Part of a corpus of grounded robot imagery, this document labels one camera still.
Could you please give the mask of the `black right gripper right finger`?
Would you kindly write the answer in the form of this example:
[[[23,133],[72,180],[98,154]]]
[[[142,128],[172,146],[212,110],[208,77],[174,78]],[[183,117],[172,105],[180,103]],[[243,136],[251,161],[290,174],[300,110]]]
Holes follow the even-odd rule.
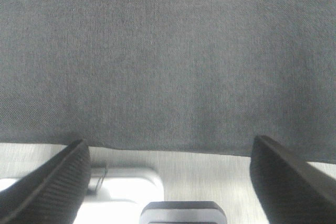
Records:
[[[269,223],[335,223],[335,179],[278,142],[256,136],[249,170]]]

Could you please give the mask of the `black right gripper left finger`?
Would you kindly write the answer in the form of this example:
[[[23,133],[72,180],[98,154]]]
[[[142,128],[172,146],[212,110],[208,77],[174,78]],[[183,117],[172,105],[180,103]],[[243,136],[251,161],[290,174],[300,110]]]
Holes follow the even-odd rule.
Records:
[[[90,177],[88,145],[74,141],[1,191],[1,223],[73,223]]]

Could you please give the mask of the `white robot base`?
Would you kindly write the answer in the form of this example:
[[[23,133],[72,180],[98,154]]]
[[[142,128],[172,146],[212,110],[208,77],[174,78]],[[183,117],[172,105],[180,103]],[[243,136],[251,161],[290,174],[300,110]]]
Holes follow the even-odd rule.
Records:
[[[162,180],[150,168],[92,168],[74,223],[138,223],[147,204],[163,200]]]

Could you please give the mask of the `black grey robot base part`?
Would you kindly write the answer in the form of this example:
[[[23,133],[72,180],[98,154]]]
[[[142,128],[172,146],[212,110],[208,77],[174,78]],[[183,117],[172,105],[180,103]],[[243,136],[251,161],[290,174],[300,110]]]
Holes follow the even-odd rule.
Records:
[[[227,223],[213,201],[156,201],[142,210],[139,223]]]

